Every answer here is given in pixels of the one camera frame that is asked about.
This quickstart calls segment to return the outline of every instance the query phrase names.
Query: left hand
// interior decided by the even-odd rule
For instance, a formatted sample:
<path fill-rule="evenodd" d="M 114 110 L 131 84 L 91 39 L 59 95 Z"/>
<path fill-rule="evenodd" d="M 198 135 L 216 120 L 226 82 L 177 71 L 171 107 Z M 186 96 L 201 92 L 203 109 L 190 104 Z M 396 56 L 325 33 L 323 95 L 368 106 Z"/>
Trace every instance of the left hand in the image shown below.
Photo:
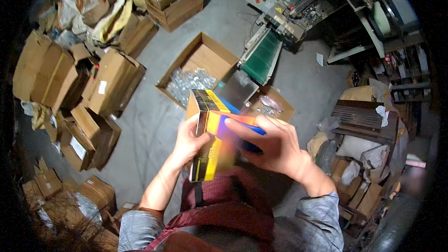
<path fill-rule="evenodd" d="M 176 146 L 171 154 L 170 165 L 181 169 L 199 150 L 213 139 L 208 132 L 196 137 L 196 126 L 199 114 L 196 114 L 179 125 Z"/>

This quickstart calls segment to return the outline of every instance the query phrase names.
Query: right hand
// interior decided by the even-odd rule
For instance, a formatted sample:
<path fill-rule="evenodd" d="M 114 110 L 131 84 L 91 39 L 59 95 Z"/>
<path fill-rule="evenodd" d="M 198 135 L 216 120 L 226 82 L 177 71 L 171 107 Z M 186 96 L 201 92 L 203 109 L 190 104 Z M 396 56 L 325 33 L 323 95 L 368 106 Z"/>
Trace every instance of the right hand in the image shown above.
<path fill-rule="evenodd" d="M 225 124 L 241 139 L 263 151 L 263 154 L 255 154 L 240 149 L 246 159 L 260 168 L 283 173 L 301 182 L 306 169 L 313 163 L 308 152 L 299 148 L 295 127 L 287 122 L 263 115 L 257 116 L 254 125 L 266 132 L 264 136 L 230 118 L 225 120 Z"/>

